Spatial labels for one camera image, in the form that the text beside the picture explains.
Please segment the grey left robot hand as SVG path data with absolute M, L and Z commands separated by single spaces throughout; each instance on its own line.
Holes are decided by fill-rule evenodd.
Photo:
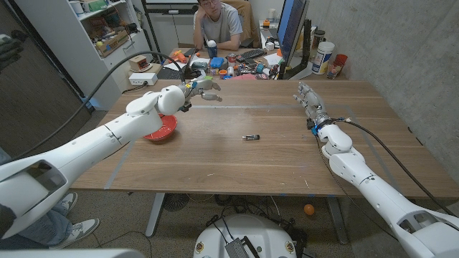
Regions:
M 185 103 L 189 104 L 191 98 L 200 95 L 202 99 L 209 101 L 218 101 L 221 102 L 222 98 L 210 90 L 221 90 L 221 87 L 212 80 L 195 80 L 190 82 L 184 90 Z

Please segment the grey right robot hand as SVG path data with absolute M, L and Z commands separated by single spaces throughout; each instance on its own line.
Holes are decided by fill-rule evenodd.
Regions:
M 310 118 L 317 128 L 332 123 L 332 119 L 326 112 L 325 102 L 306 83 L 298 83 L 298 95 L 294 95 L 293 98 L 305 109 L 307 118 Z

